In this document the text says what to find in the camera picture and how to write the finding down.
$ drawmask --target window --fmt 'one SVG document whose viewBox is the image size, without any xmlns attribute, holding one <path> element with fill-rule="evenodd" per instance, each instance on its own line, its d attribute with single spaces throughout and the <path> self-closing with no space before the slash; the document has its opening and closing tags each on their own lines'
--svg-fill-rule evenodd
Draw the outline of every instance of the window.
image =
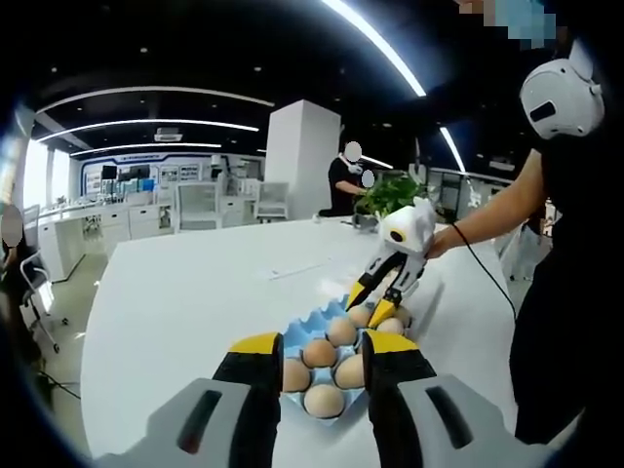
<svg viewBox="0 0 624 468">
<path fill-rule="evenodd" d="M 46 170 L 48 147 L 31 140 L 26 149 L 26 166 L 23 175 L 23 207 L 46 206 Z"/>
<path fill-rule="evenodd" d="M 52 159 L 52 200 L 54 204 L 60 197 L 69 195 L 69 155 L 62 151 L 55 151 Z"/>
</svg>

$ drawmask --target floor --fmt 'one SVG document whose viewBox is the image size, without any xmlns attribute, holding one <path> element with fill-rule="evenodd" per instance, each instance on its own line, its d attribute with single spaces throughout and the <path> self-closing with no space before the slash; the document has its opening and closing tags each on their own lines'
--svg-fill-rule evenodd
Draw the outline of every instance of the floor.
<svg viewBox="0 0 624 468">
<path fill-rule="evenodd" d="M 47 359 L 46 372 L 78 395 L 80 395 L 80 363 L 87 320 L 98 290 L 98 281 L 105 267 L 104 254 L 90 253 L 83 258 L 68 281 L 53 286 L 55 302 L 52 314 L 66 317 L 69 319 L 69 325 L 56 326 L 53 329 L 53 335 L 60 346 L 59 354 L 54 353 L 52 346 L 45 339 L 40 340 Z M 524 280 L 508 284 L 510 298 L 516 310 L 520 309 L 529 286 L 530 282 Z M 53 408 L 60 430 L 78 450 L 89 455 L 80 402 L 57 388 L 53 393 Z"/>
</svg>

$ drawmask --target white table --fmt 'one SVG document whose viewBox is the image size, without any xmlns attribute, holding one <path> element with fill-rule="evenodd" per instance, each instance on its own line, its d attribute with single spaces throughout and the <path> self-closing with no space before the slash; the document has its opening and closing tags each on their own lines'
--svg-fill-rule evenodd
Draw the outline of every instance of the white table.
<svg viewBox="0 0 624 468">
<path fill-rule="evenodd" d="M 148 416 L 192 380 L 211 377 L 232 343 L 284 331 L 327 303 L 319 284 L 363 269 L 376 243 L 375 235 L 324 220 L 121 244 L 101 279 L 84 346 L 82 412 L 93 456 L 129 449 Z M 504 288 L 491 243 L 475 251 Z M 286 274 L 275 279 L 275 270 Z M 425 275 L 430 270 L 445 288 L 423 352 L 437 372 L 454 373 L 500 406 L 512 428 L 508 302 L 466 249 L 429 262 Z M 287 403 L 274 467 L 378 466 L 365 414 L 335 438 Z"/>
</svg>

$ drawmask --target black ceiling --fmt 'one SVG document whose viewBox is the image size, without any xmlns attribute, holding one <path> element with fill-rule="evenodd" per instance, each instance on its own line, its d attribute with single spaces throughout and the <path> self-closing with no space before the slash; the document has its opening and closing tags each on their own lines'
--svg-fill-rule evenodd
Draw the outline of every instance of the black ceiling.
<svg viewBox="0 0 624 468">
<path fill-rule="evenodd" d="M 435 165 L 456 169 L 449 149 L 439 142 L 441 125 L 451 129 L 468 170 L 483 164 L 477 152 L 488 158 L 525 152 L 517 92 L 527 72 L 551 51 L 523 51 L 501 28 L 483 27 L 479 16 L 460 15 L 452 0 L 344 1 L 392 45 L 427 97 L 416 98 L 386 57 L 322 0 L 61 1 L 38 7 L 47 25 L 56 26 L 29 57 L 31 105 L 40 109 L 111 88 L 192 87 L 275 106 L 135 92 L 88 97 L 46 113 L 66 129 L 143 118 L 247 125 L 259 132 L 176 127 L 183 141 L 260 155 L 270 112 L 306 98 L 342 116 L 344 139 L 356 139 L 365 154 L 399 167 L 407 164 L 420 137 Z M 108 127 L 74 136 L 100 148 L 151 142 L 157 127 Z M 49 133 L 40 124 L 33 129 L 35 138 Z M 47 143 L 69 153 L 80 150 L 60 137 Z"/>
</svg>

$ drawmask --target white column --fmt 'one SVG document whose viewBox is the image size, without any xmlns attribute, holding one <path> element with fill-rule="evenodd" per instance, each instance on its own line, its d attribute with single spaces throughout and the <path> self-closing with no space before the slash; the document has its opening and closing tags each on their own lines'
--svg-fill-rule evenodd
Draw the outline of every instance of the white column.
<svg viewBox="0 0 624 468">
<path fill-rule="evenodd" d="M 264 180 L 290 185 L 291 219 L 331 207 L 328 170 L 338 154 L 340 116 L 300 100 L 271 114 Z"/>
<path fill-rule="evenodd" d="M 52 173 L 55 166 L 55 150 L 48 146 L 48 161 L 46 163 L 46 207 L 52 205 Z"/>
<path fill-rule="evenodd" d="M 80 184 L 82 183 L 80 170 L 82 162 L 69 157 L 69 187 L 67 190 L 67 200 L 75 201 L 80 198 Z"/>
</svg>

